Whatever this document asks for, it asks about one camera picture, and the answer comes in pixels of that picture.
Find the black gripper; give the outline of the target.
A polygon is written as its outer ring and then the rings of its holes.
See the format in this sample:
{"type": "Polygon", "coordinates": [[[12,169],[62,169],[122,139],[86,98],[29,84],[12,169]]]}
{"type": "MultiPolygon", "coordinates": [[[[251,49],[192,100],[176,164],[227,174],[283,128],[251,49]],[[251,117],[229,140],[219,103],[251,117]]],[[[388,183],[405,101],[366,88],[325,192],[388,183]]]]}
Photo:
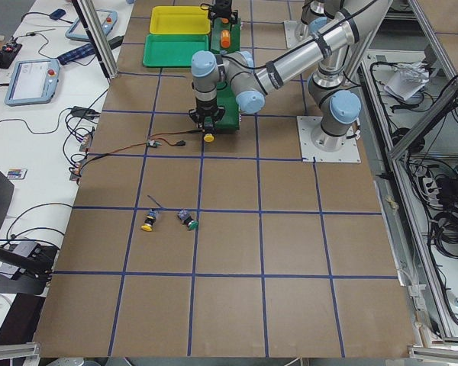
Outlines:
{"type": "Polygon", "coordinates": [[[207,129],[208,132],[215,132],[215,125],[225,115],[225,107],[217,106],[214,110],[191,109],[189,117],[200,130],[207,129]]]}
{"type": "Polygon", "coordinates": [[[238,10],[232,9],[231,0],[216,0],[213,5],[208,6],[208,19],[213,21],[217,18],[226,19],[230,24],[236,24],[238,10]]]}

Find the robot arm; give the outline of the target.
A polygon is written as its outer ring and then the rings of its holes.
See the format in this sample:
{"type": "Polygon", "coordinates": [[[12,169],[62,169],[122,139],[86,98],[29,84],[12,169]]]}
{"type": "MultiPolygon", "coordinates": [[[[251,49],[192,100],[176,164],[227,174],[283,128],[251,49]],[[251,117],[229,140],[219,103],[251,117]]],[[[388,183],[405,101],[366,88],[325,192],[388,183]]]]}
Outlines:
{"type": "MultiPolygon", "coordinates": [[[[235,24],[238,11],[232,8],[231,0],[217,0],[211,4],[202,3],[201,9],[208,11],[208,19],[213,22],[217,18],[225,19],[227,23],[235,24]]],[[[324,1],[304,1],[300,21],[298,22],[294,36],[296,40],[303,40],[311,30],[312,21],[326,21],[324,16],[324,1]]]]}
{"type": "Polygon", "coordinates": [[[214,54],[198,51],[192,56],[195,108],[190,118],[204,133],[213,133],[225,114],[217,102],[217,86],[226,83],[240,111],[255,114],[266,96],[308,69],[309,93],[323,113],[330,98],[342,90],[348,50],[365,47],[366,38],[378,29],[389,1],[306,1],[298,23],[298,43],[262,66],[253,64],[244,51],[214,54]]]}

